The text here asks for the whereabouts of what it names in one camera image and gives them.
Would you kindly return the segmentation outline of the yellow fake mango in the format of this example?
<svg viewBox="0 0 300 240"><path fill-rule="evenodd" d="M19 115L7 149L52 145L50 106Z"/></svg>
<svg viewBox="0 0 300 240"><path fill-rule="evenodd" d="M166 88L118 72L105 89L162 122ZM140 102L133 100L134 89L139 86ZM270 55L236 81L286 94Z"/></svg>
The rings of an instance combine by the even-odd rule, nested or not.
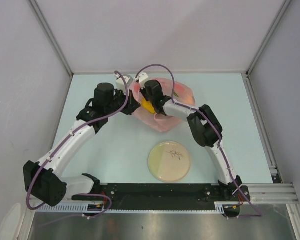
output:
<svg viewBox="0 0 300 240"><path fill-rule="evenodd" d="M147 110L149 113L151 113L151 114L153 114L153 115L156 113L156 111L155 111L153 105L151 104L151 102L147 101L145 98L142 99L142 101L141 101L141 106L142 106L145 110Z"/></svg>

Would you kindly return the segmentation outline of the pink plastic bag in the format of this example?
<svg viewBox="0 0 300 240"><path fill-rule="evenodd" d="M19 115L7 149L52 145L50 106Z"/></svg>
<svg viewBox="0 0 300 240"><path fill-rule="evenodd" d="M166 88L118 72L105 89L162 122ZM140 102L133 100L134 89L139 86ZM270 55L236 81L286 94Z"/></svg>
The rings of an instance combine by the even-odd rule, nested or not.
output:
<svg viewBox="0 0 300 240"><path fill-rule="evenodd" d="M144 99L141 90L163 91L164 100L162 105L165 115L151 114L142 106L133 113L134 117L158 132L168 132L182 121L187 120L191 111L188 109L182 110L178 104L183 104L190 108L194 108L196 105L194 93L188 86L166 78L150 78L145 83L144 89L140 89L140 85L134 82L129 89L132 90L134 98L140 105L142 99Z"/></svg>

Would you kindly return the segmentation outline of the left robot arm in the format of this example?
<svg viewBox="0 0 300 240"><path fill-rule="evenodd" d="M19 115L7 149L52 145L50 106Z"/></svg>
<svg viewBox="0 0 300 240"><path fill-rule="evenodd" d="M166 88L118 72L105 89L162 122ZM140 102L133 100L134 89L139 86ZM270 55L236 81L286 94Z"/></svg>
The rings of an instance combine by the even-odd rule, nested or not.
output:
<svg viewBox="0 0 300 240"><path fill-rule="evenodd" d="M118 113L132 115L140 107L129 90L124 78L116 80L116 85L100 83L94 90L67 135L38 161L28 161L23 166L26 203L29 209L30 197L39 199L51 207L64 198L85 195L90 200L100 196L101 188L97 179L87 173L77 177L63 178L62 174L77 152L93 138L111 117Z"/></svg>

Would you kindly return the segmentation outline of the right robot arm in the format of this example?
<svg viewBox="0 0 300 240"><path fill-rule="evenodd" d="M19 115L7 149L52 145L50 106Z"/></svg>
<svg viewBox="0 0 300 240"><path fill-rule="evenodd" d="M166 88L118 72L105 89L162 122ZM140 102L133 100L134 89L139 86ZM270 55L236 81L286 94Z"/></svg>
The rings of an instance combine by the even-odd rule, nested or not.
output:
<svg viewBox="0 0 300 240"><path fill-rule="evenodd" d="M206 148L218 173L221 196L232 201L238 196L242 180L227 158L223 145L223 128L208 105L196 108L181 103L163 93L155 79L139 81L142 95L153 106L157 114L181 119L188 123L195 142Z"/></svg>

